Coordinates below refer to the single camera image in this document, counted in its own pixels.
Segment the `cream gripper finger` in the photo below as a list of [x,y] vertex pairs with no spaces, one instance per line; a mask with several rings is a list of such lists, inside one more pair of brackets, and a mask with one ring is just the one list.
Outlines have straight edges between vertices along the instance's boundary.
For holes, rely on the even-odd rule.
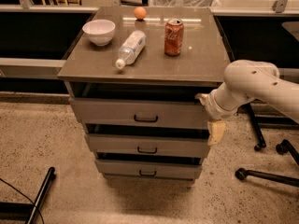
[[209,132],[208,144],[210,146],[218,144],[223,138],[226,122],[222,120],[209,121],[207,127]]
[[201,105],[206,106],[206,101],[207,101],[207,94],[206,93],[197,93],[194,98],[196,100],[199,100]]

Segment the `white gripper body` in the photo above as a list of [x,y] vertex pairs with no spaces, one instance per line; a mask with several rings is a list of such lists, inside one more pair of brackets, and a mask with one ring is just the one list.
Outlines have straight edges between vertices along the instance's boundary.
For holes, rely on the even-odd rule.
[[204,106],[212,120],[230,118],[238,108],[236,99],[227,89],[216,89],[205,97]]

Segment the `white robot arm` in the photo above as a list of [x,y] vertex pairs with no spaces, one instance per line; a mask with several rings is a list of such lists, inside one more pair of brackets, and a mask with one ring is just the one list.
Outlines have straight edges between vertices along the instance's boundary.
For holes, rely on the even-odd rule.
[[215,145],[224,135],[225,119],[255,99],[299,123],[299,85],[279,78],[272,63],[237,60],[224,70],[223,83],[210,93],[197,93],[208,114],[208,144]]

